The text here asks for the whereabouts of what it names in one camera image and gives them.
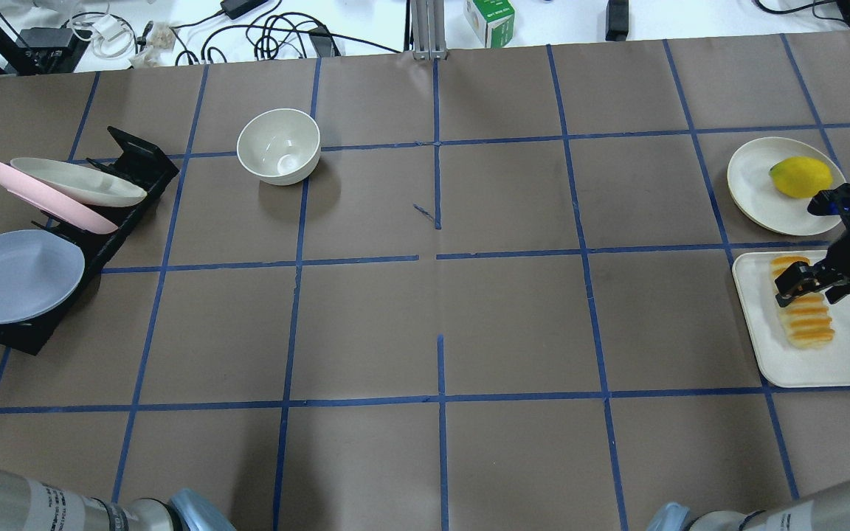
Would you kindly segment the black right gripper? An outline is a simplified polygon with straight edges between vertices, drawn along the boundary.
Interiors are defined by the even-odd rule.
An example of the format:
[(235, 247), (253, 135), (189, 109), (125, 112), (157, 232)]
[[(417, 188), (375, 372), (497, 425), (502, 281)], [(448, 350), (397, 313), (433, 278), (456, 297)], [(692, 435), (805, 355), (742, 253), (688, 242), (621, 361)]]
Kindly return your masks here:
[(804, 261), (790, 263), (776, 278), (775, 300), (779, 307), (788, 307), (795, 300), (809, 294), (820, 293), (827, 286), (826, 300), (836, 305), (850, 295), (850, 229), (827, 249), (826, 256), (817, 265)]

